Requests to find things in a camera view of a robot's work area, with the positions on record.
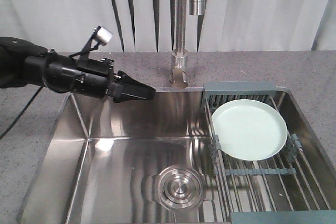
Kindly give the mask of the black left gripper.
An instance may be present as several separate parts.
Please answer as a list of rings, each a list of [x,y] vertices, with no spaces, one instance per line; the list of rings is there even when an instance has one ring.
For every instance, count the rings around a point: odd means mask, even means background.
[[[49,52],[41,68],[41,79],[48,89],[57,93],[73,92],[94,98],[108,95],[110,84],[116,77],[114,61],[108,58],[93,60],[88,57],[74,59]],[[153,100],[156,89],[132,79],[118,71],[115,102]]]

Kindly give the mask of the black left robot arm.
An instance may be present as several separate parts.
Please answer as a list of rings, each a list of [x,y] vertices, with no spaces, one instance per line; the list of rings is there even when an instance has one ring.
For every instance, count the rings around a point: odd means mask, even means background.
[[[114,61],[89,58],[89,46],[63,56],[29,41],[1,37],[1,88],[27,84],[46,87],[57,93],[78,93],[89,97],[112,97],[115,103],[153,100],[156,90],[125,72],[113,70]]]

